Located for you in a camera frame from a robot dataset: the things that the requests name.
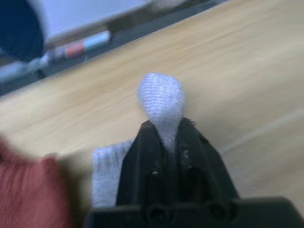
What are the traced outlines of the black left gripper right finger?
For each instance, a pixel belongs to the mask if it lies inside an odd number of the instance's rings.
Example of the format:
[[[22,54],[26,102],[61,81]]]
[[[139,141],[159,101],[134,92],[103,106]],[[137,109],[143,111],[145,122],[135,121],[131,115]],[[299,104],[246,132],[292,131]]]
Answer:
[[[216,201],[226,205],[231,199],[239,198],[219,152],[191,120],[182,118],[176,140],[180,196],[183,201]]]

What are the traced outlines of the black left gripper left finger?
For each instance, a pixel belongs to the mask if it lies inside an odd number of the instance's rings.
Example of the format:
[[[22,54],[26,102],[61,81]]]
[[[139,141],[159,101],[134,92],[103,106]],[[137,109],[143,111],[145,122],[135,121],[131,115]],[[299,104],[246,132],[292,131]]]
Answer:
[[[170,205],[176,202],[176,161],[156,128],[144,122],[122,164],[116,205]]]

